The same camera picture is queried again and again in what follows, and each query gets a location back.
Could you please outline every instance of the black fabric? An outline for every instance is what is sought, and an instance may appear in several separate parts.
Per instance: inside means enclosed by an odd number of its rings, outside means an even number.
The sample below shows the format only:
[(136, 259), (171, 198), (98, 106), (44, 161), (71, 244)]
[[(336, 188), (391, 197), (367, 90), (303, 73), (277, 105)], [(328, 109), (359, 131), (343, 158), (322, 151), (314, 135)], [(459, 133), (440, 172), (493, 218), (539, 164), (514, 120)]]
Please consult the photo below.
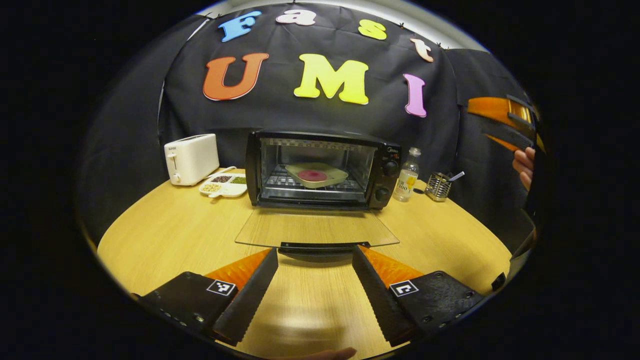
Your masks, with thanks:
[(187, 38), (203, 23), (194, 15), (140, 52), (96, 110), (78, 160), (77, 208), (97, 245), (129, 206), (169, 177), (157, 139), (164, 76)]
[[(312, 26), (279, 24), (275, 19), (290, 9), (317, 14)], [(259, 10), (251, 31), (221, 42), (224, 31), (218, 26), (230, 19)], [(386, 27), (387, 38), (376, 40), (358, 32), (362, 19)], [(411, 38), (422, 39), (431, 48), (433, 63), (423, 60)], [(216, 58), (233, 56), (225, 84), (238, 84), (244, 73), (242, 57), (268, 53), (255, 87), (233, 100), (212, 101), (203, 94), (206, 64)], [(344, 102), (336, 94), (326, 98), (294, 95), (300, 86), (304, 62), (301, 54), (320, 54), (337, 70), (345, 61), (366, 63), (366, 105)], [(426, 83), (422, 89), (424, 118), (410, 115), (405, 106), (408, 87), (403, 74)], [(432, 171), (451, 170), (458, 139), (458, 109), (451, 65), (432, 41), (408, 29), (373, 15), (320, 4), (276, 4), (230, 13), (209, 21), (184, 46), (171, 67), (164, 87), (159, 119), (161, 144), (200, 133), (215, 133), (221, 166), (244, 166), (246, 139), (258, 127), (313, 126), (333, 131), (351, 131), (377, 136), (404, 147), (422, 149), (420, 178)]]
[(474, 97), (508, 95), (528, 101), (527, 94), (492, 54), (468, 49), (445, 51), (454, 67), (460, 106), (460, 137), (450, 198), (467, 210), (514, 252), (533, 230), (524, 207), (527, 190), (513, 169), (513, 153), (483, 133), (506, 134), (504, 124), (467, 113)]

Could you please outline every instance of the white tray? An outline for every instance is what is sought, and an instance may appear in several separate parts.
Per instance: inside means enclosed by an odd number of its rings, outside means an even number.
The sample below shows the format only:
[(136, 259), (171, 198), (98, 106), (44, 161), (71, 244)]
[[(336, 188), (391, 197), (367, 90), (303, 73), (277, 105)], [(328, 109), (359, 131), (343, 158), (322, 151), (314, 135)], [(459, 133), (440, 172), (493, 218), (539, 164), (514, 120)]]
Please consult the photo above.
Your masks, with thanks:
[[(215, 179), (218, 176), (230, 176), (231, 179), (229, 179), (226, 183), (214, 183), (212, 180)], [(237, 177), (244, 177), (246, 178), (246, 175), (244, 174), (219, 174), (219, 175), (215, 175), (212, 176), (209, 180), (206, 180), (204, 183), (202, 183), (202, 185), (200, 185), (200, 193), (202, 195), (206, 195), (208, 197), (218, 197), (218, 196), (222, 196), (222, 197), (238, 197), (242, 194), (244, 194), (244, 192), (246, 191), (246, 184), (232, 184), (231, 181), (233, 181), (235, 178)], [(216, 184), (216, 185), (220, 185), (220, 189), (218, 191), (215, 192), (207, 192), (202, 190), (202, 188), (204, 188), (204, 186), (206, 184)]]
[[(293, 177), (297, 182), (301, 183), (305, 188), (317, 189), (323, 186), (331, 186), (335, 184), (339, 184), (349, 177), (349, 174), (345, 171), (340, 170), (339, 168), (335, 168), (329, 166), (325, 163), (302, 163), (295, 165), (286, 165), (284, 167), (287, 169), (287, 172), (291, 177)], [(326, 180), (322, 181), (307, 181), (302, 180), (297, 176), (298, 172), (305, 170), (315, 170), (318, 172), (324, 172), (326, 175)]]

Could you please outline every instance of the metal utensil holder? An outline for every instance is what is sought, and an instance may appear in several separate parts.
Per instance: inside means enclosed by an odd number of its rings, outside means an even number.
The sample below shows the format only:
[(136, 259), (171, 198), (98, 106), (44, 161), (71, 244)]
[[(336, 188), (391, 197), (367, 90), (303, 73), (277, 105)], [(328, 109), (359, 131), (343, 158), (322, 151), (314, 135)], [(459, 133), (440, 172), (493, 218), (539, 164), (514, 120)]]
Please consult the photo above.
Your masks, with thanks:
[(449, 182), (449, 179), (449, 176), (441, 172), (433, 172), (431, 176), (429, 176), (429, 182), (425, 189), (427, 196), (429, 196), (431, 200), (438, 202), (447, 200), (452, 184)]

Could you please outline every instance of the white wall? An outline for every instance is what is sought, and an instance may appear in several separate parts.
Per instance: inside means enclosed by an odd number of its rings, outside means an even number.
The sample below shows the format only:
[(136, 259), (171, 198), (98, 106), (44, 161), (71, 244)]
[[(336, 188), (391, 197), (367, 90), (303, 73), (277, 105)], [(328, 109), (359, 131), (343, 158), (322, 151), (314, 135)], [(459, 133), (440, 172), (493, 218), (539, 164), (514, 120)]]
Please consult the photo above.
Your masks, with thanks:
[[(219, 13), (225, 15), (256, 6), (290, 2), (291, 0), (227, 0), (203, 9), (198, 14), (211, 13), (210, 17), (215, 17)], [(403, 22), (405, 28), (435, 43), (441, 43), (444, 48), (488, 51), (471, 36), (434, 13), (402, 0), (301, 0), (300, 3), (343, 6), (370, 13), (396, 24)]]

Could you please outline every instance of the blue letter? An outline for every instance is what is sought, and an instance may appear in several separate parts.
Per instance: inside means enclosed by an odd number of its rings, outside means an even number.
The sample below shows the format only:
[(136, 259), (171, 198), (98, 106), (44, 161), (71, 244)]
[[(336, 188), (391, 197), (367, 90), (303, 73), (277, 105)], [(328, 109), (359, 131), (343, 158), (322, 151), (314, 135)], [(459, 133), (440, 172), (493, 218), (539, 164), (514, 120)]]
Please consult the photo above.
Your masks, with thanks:
[(235, 39), (240, 35), (244, 35), (251, 31), (251, 29), (245, 29), (243, 26), (253, 26), (255, 24), (255, 19), (253, 17), (261, 14), (262, 13), (258, 11), (250, 12), (246, 15), (236, 17), (233, 20), (229, 20), (227, 22), (224, 22), (223, 24), (220, 24), (220, 26), (218, 26), (218, 29), (223, 28), (225, 30), (225, 37), (222, 38), (222, 42), (227, 42), (229, 40)]

